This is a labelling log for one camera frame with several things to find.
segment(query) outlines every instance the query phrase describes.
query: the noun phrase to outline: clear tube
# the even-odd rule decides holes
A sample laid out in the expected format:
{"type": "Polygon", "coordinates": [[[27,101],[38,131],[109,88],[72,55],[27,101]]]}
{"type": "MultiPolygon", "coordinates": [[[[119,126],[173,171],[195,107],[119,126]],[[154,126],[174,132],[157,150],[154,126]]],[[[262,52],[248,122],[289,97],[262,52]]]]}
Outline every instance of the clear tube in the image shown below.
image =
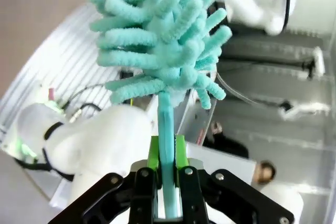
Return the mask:
{"type": "Polygon", "coordinates": [[[229,93],[231,93],[232,95],[234,95],[235,97],[241,99],[242,101],[252,105],[252,106],[257,106],[257,107],[261,107],[261,108],[266,108],[268,107],[267,105],[260,103],[260,102],[256,102],[251,100],[250,98],[244,96],[243,94],[239,93],[237,90],[233,89],[229,84],[227,84],[223,78],[220,76],[219,73],[217,73],[217,78],[219,80],[219,82],[223,85],[224,89],[226,91],[228,91],[229,93]]]}

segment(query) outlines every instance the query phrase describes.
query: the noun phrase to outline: teal handle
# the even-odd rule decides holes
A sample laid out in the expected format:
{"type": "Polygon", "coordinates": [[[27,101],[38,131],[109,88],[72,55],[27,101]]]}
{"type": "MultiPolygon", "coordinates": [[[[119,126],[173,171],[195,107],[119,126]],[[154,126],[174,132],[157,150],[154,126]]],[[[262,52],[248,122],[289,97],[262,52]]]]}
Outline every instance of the teal handle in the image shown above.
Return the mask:
{"type": "Polygon", "coordinates": [[[166,219],[172,219],[178,217],[173,169],[175,157],[174,110],[167,92],[159,93],[157,120],[164,209],[166,219]]]}

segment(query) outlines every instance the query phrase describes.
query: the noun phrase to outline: green gripper pad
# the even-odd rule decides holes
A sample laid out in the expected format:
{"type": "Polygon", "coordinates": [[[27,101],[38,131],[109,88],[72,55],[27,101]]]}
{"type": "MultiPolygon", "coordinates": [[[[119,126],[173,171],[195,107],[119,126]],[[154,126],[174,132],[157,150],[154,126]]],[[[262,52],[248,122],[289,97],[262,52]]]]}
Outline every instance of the green gripper pad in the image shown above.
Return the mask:
{"type": "Polygon", "coordinates": [[[156,171],[159,167],[159,136],[152,136],[149,148],[147,167],[156,171]]]}
{"type": "Polygon", "coordinates": [[[175,163],[176,163],[177,170],[180,170],[183,167],[189,165],[187,155],[186,155],[184,135],[176,136],[175,163]]]}

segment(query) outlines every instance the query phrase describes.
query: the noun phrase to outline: dark hair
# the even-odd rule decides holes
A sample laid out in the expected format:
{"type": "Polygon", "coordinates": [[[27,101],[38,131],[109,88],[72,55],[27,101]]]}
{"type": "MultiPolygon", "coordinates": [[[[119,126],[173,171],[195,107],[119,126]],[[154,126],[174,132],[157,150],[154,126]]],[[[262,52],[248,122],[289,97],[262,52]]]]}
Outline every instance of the dark hair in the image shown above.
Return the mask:
{"type": "Polygon", "coordinates": [[[276,170],[274,164],[270,161],[267,161],[267,160],[261,161],[260,166],[261,166],[262,170],[268,168],[272,171],[272,175],[271,175],[270,179],[263,179],[259,182],[259,184],[265,185],[275,178],[275,176],[277,175],[277,170],[276,170]]]}

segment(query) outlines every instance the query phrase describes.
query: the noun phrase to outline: gray floor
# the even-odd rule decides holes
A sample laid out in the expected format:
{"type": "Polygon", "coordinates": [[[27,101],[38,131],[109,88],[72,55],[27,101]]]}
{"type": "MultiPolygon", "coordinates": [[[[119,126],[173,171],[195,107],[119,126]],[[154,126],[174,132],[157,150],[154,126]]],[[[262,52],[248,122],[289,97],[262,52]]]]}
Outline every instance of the gray floor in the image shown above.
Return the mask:
{"type": "Polygon", "coordinates": [[[6,224],[45,224],[58,210],[48,205],[48,200],[14,161],[0,152],[0,222],[6,224]]]}

